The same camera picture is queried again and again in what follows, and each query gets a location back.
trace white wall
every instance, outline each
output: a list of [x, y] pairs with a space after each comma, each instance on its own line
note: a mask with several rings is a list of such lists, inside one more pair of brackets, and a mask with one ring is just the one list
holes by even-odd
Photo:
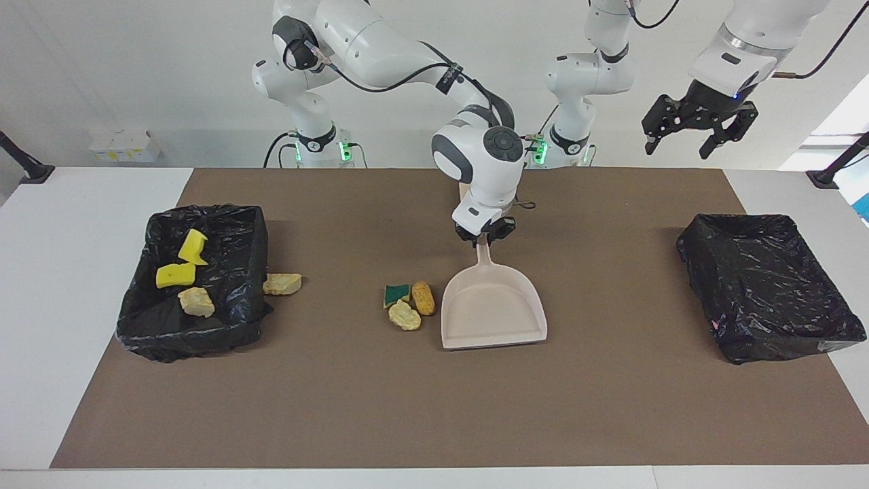
[[[0, 0], [0, 128], [53, 164], [96, 164], [88, 131], [148, 129], [164, 148], [163, 164], [255, 166], [274, 135], [292, 126], [276, 102], [259, 96], [250, 66], [274, 49], [272, 0]], [[533, 132], [552, 109], [543, 84], [549, 60], [591, 50], [582, 34], [587, 6], [577, 0], [373, 0], [411, 37], [460, 61], [514, 106], [520, 132]], [[806, 32], [787, 70], [809, 70], [862, 0], [834, 0]], [[655, 19], [669, 2], [645, 2]], [[706, 162], [706, 135], [666, 139], [643, 152], [640, 120], [663, 92], [684, 94], [687, 67], [729, 2], [684, 2], [663, 27], [634, 31], [640, 75], [630, 93], [597, 97], [596, 164], [778, 168], [869, 71], [866, 23], [839, 54], [806, 81], [771, 81], [753, 99], [760, 119], [739, 144]], [[455, 107], [427, 86], [371, 95], [346, 84], [318, 90], [335, 119], [363, 143], [373, 166], [429, 166], [429, 135]]]

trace black cable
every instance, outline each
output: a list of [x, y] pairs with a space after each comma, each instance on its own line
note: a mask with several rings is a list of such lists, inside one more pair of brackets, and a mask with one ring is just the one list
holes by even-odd
[[535, 203], [535, 201], [519, 200], [518, 193], [516, 194], [516, 197], [513, 198], [513, 203], [510, 205], [510, 207], [515, 207], [517, 205], [522, 209], [525, 209], [526, 211], [533, 211], [534, 209], [537, 209], [537, 203]]
[[842, 170], [844, 170], [845, 168], [851, 168], [852, 166], [854, 166], [854, 165], [856, 165], [857, 163], [859, 163], [859, 162], [865, 160], [865, 159], [868, 158], [868, 157], [869, 157], [869, 155], [863, 155], [863, 157], [858, 158], [858, 159], [855, 159], [855, 160], [852, 161], [851, 163], [846, 164], [845, 166], [843, 166], [843, 167], [842, 167]]
[[269, 150], [266, 151], [266, 158], [262, 161], [262, 168], [269, 167], [269, 158], [271, 158], [271, 152], [275, 150], [275, 146], [277, 146], [277, 144], [281, 142], [281, 139], [284, 139], [285, 137], [290, 137], [290, 134], [291, 133], [289, 132], [282, 132], [280, 136], [276, 137], [275, 140], [272, 141], [271, 146], [269, 146]]
[[[442, 59], [444, 63], [448, 63], [450, 66], [452, 66], [452, 65], [454, 64], [452, 59], [450, 59], [449, 57], [447, 57], [447, 55], [443, 54], [440, 50], [438, 50], [437, 48], [435, 48], [433, 45], [431, 45], [431, 44], [429, 44], [429, 43], [427, 43], [427, 42], [425, 42], [425, 41], [419, 41], [419, 43], [422, 44], [423, 46], [429, 48], [432, 52], [434, 52], [434, 54], [437, 55], [437, 57], [439, 57], [440, 59]], [[468, 80], [468, 81], [469, 81], [469, 82], [470, 82], [470, 83], [471, 83], [471, 84], [472, 84], [472, 85], [473, 85], [473, 86], [474, 86], [474, 87], [475, 87], [475, 88], [476, 88], [480, 93], [483, 94], [483, 96], [484, 96], [484, 97], [488, 100], [488, 102], [489, 102], [489, 107], [488, 107], [489, 110], [492, 110], [492, 107], [494, 106], [494, 104], [492, 103], [492, 95], [493, 95], [492, 92], [490, 92], [489, 90], [486, 90], [486, 87], [484, 87], [484, 86], [483, 86], [479, 81], [477, 81], [475, 78], [471, 78], [471, 77], [469, 77], [467, 73], [462, 72], [462, 75], [463, 75], [463, 76], [464, 76], [464, 77], [465, 77], [465, 78], [466, 78], [466, 79], [467, 79], [467, 80]]]
[[279, 167], [281, 167], [281, 168], [283, 168], [283, 151], [284, 151], [285, 149], [287, 149], [287, 148], [293, 148], [293, 149], [295, 149], [295, 144], [292, 144], [292, 143], [290, 143], [290, 144], [285, 144], [284, 146], [281, 146], [281, 147], [278, 149], [278, 151], [277, 151], [277, 165], [278, 165]]
[[854, 18], [851, 19], [851, 22], [848, 24], [845, 30], [842, 31], [842, 35], [839, 36], [836, 44], [834, 44], [832, 48], [830, 48], [830, 50], [826, 53], [826, 56], [824, 56], [824, 59], [822, 59], [820, 63], [818, 63], [818, 66], [814, 67], [814, 70], [809, 71], [805, 75], [798, 75], [792, 71], [776, 71], [775, 73], [773, 73], [773, 78], [805, 80], [806, 78], [809, 78], [811, 75], [814, 75], [815, 73], [820, 71], [820, 69], [824, 67], [826, 62], [830, 61], [830, 58], [833, 57], [833, 53], [836, 52], [836, 50], [839, 48], [839, 45], [842, 44], [842, 41], [845, 40], [845, 38], [851, 32], [851, 29], [853, 29], [854, 25], [857, 23], [857, 21], [860, 20], [860, 17], [863, 16], [863, 12], [866, 12], [867, 8], [869, 8], [869, 2], [863, 3], [863, 6], [860, 7], [860, 10], [857, 12], [857, 15], [855, 15]]
[[432, 70], [433, 68], [441, 68], [441, 67], [449, 68], [450, 67], [450, 65], [446, 64], [446, 63], [433, 63], [433, 64], [430, 64], [428, 66], [423, 66], [419, 70], [414, 71], [413, 73], [404, 77], [401, 81], [399, 81], [393, 85], [390, 85], [386, 88], [369, 88], [366, 86], [362, 86], [362, 85], [358, 84], [357, 82], [351, 80], [349, 77], [347, 77], [347, 75], [345, 75], [341, 70], [339, 70], [338, 67], [335, 66], [334, 64], [331, 64], [330, 66], [332, 67], [332, 70], [335, 70], [335, 73], [337, 73], [341, 78], [344, 78], [345, 80], [347, 80], [347, 82], [349, 84], [353, 85], [354, 87], [358, 88], [359, 90], [364, 90], [368, 93], [383, 93], [385, 91], [395, 90], [396, 88], [406, 84], [410, 80], [420, 76], [422, 73], [425, 73], [428, 70]]
[[631, 14], [631, 18], [634, 20], [634, 23], [636, 23], [643, 29], [654, 29], [655, 27], [658, 27], [659, 25], [667, 21], [667, 19], [670, 17], [670, 14], [672, 14], [673, 11], [676, 10], [676, 5], [679, 5], [679, 1], [680, 0], [675, 0], [673, 2], [673, 6], [670, 7], [670, 10], [668, 10], [667, 13], [664, 14], [664, 16], [658, 22], [652, 24], [644, 24], [640, 22], [640, 19], [637, 18], [637, 12], [634, 10], [633, 7], [628, 9], [628, 13]]
[[362, 164], [365, 165], [365, 168], [368, 168], [368, 159], [365, 157], [365, 148], [362, 147], [359, 143], [349, 143], [347, 145], [348, 148], [359, 148], [359, 151], [362, 152]]
[[549, 112], [549, 117], [547, 117], [546, 121], [543, 122], [543, 125], [540, 130], [537, 131], [537, 134], [543, 135], [543, 130], [546, 129], [546, 124], [549, 124], [549, 121], [552, 120], [552, 116], [555, 115], [555, 111], [557, 111], [559, 107], [561, 107], [561, 104], [556, 104], [552, 111]]

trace black stand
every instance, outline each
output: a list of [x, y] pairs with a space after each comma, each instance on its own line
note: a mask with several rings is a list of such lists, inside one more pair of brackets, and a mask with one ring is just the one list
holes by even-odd
[[55, 167], [51, 164], [42, 164], [36, 158], [27, 154], [15, 145], [5, 133], [0, 131], [0, 148], [3, 148], [21, 167], [27, 176], [21, 179], [22, 184], [41, 184], [49, 178]]
[[833, 182], [833, 178], [835, 178], [836, 173], [839, 170], [845, 168], [852, 160], [854, 160], [857, 155], [863, 152], [866, 147], [869, 146], [869, 132], [864, 134], [857, 140], [856, 143], [852, 144], [850, 148], [845, 150], [844, 153], [833, 162], [830, 166], [828, 166], [825, 170], [821, 171], [807, 171], [806, 175], [809, 176], [809, 179], [812, 180], [814, 186], [819, 189], [834, 189], [838, 190], [839, 186]]

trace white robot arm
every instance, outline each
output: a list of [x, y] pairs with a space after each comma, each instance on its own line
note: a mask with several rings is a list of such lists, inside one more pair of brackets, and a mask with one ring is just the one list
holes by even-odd
[[[633, 2], [627, 0], [633, 13]], [[643, 118], [646, 153], [683, 129], [713, 129], [700, 148], [706, 159], [727, 141], [739, 141], [758, 111], [746, 100], [797, 45], [830, 0], [734, 0], [733, 9], [689, 71], [694, 81], [679, 101], [661, 95]], [[727, 128], [723, 123], [733, 119]]]
[[592, 0], [586, 16], [586, 38], [594, 53], [567, 54], [555, 59], [547, 87], [559, 102], [555, 123], [544, 128], [542, 141], [530, 153], [530, 167], [576, 166], [594, 122], [589, 95], [613, 95], [631, 89], [636, 63], [629, 55], [631, 17], [624, 0]]
[[[483, 232], [506, 236], [512, 230], [507, 225], [504, 231], [504, 217], [521, 178], [523, 147], [513, 130], [513, 112], [503, 99], [435, 48], [398, 33], [364, 0], [276, 0], [273, 20], [278, 63], [295, 81], [286, 97], [273, 96], [270, 88], [266, 92], [285, 104], [292, 98], [287, 105], [300, 126], [310, 122], [312, 133], [326, 126], [322, 101], [308, 98], [305, 91], [338, 77], [373, 92], [405, 83], [432, 84], [462, 108], [432, 139], [438, 168], [470, 184], [453, 213], [456, 230], [467, 240]], [[277, 63], [267, 61], [262, 67], [266, 66]], [[267, 87], [271, 77], [277, 79], [268, 70], [259, 71]]]

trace bread piece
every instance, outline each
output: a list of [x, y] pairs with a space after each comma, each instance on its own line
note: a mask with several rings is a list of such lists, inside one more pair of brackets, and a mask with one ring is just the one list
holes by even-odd
[[389, 308], [389, 320], [406, 332], [418, 330], [422, 325], [420, 315], [403, 300]]
[[262, 291], [267, 296], [288, 296], [302, 288], [302, 275], [298, 273], [269, 273]]
[[410, 291], [414, 296], [416, 310], [421, 315], [431, 316], [435, 314], [435, 296], [432, 295], [432, 289], [428, 284], [417, 282]]
[[193, 287], [180, 292], [181, 308], [190, 316], [202, 316], [210, 318], [215, 313], [215, 305], [211, 302], [208, 291], [202, 287]]

